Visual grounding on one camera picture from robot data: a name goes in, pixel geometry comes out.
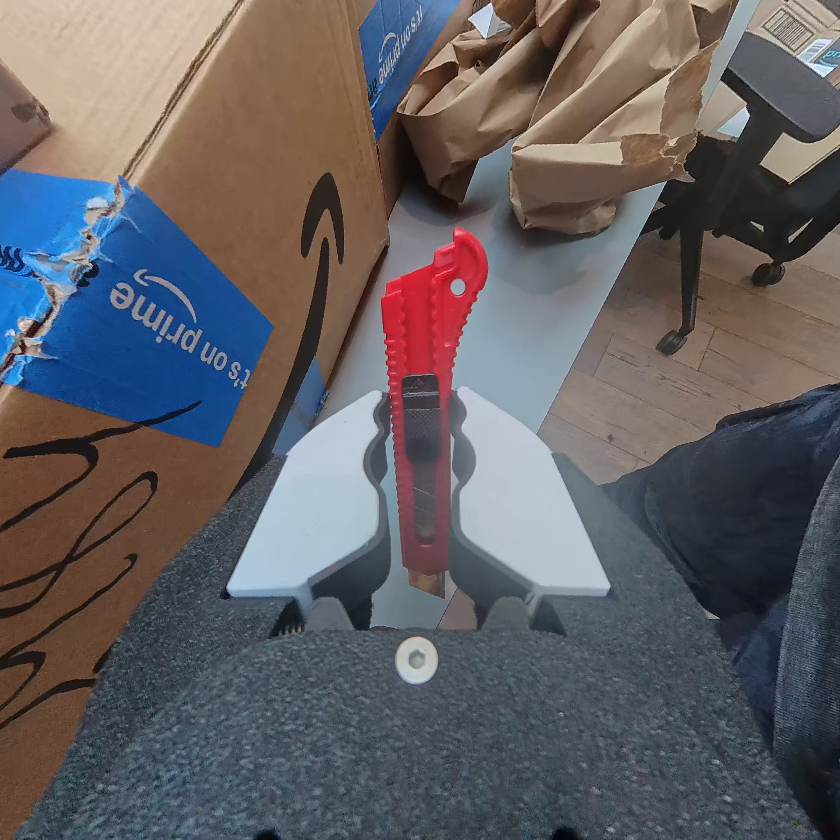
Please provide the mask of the red utility knife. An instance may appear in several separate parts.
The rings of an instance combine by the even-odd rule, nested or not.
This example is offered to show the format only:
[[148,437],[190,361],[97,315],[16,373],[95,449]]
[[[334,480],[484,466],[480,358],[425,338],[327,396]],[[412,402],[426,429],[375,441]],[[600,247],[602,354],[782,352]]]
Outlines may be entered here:
[[487,281],[487,254],[455,228],[430,265],[391,280],[381,299],[403,567],[445,597],[450,524],[450,402],[455,357]]

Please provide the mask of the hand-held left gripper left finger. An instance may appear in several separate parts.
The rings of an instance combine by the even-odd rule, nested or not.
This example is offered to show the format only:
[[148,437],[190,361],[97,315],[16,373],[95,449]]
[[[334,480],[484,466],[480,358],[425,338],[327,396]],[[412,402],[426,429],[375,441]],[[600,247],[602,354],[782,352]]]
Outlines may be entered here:
[[371,601],[391,569],[390,421],[388,395],[372,391],[288,451],[227,582],[232,598],[290,598],[304,613],[324,597],[349,613]]

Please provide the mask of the black office chair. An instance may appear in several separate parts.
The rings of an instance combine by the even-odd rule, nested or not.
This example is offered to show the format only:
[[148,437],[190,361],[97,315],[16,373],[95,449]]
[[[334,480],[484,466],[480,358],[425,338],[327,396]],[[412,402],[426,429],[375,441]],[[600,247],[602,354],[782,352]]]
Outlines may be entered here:
[[696,325],[701,250],[705,233],[729,237],[769,257],[751,282],[770,287],[785,266],[819,244],[839,222],[839,152],[785,182],[763,166],[784,135],[803,144],[838,128],[839,94],[824,77],[781,47],[747,33],[721,81],[745,101],[748,119],[736,140],[700,136],[685,162],[690,182],[670,180],[661,207],[642,235],[679,235],[681,324],[656,345],[665,356],[686,343]]

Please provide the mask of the flattened cardboard box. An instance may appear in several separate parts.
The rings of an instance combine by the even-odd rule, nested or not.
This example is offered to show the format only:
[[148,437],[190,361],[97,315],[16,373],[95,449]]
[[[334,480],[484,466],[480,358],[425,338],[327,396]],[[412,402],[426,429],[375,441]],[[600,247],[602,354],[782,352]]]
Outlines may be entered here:
[[[748,31],[806,65],[839,89],[838,2],[762,1]],[[700,130],[718,140],[735,140],[748,118],[746,104],[719,82],[700,115]],[[783,135],[764,157],[762,165],[792,183],[822,163],[839,148],[839,129],[823,140],[804,143]]]

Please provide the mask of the cardboard box with shipping labels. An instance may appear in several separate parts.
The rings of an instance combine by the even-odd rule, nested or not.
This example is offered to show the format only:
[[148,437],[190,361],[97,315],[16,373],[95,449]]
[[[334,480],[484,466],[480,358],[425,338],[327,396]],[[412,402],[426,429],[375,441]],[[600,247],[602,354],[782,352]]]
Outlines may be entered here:
[[385,210],[399,197],[409,150],[397,107],[460,13],[457,1],[352,1]]

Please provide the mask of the large cardboard box blue tape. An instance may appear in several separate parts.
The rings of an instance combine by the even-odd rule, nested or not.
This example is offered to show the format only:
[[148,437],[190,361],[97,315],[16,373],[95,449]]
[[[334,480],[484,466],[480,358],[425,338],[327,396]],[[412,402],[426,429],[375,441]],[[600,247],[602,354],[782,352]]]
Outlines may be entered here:
[[2,838],[154,579],[329,378],[388,242],[345,2],[2,2]]

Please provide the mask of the dark brown cardboard box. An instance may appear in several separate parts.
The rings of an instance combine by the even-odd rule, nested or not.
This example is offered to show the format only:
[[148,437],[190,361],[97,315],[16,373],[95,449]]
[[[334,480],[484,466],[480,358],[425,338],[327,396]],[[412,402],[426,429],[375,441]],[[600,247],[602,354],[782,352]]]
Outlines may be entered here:
[[1,173],[32,151],[51,131],[47,110],[1,62]]

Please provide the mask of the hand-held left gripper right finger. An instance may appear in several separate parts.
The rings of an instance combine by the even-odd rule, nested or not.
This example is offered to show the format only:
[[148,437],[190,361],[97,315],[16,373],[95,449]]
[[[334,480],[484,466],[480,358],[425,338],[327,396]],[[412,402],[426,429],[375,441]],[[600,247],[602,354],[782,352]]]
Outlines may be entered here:
[[484,611],[516,597],[604,597],[611,584],[550,448],[519,420],[461,386],[453,438],[448,571]]

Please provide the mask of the person's dark clothing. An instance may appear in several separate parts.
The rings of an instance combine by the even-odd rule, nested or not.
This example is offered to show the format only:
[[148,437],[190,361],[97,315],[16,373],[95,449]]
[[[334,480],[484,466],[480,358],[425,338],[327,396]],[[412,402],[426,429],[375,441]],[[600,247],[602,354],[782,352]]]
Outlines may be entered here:
[[766,745],[838,838],[839,385],[724,417],[603,485],[718,620]]

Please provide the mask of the crumpled brown packing paper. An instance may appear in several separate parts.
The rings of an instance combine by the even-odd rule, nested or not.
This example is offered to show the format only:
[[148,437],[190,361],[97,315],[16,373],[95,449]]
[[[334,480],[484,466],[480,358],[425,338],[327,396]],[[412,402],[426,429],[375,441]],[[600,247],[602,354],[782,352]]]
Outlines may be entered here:
[[466,199],[508,141],[521,228],[608,228],[617,200],[683,175],[736,2],[491,2],[508,29],[452,38],[397,111],[427,183]]

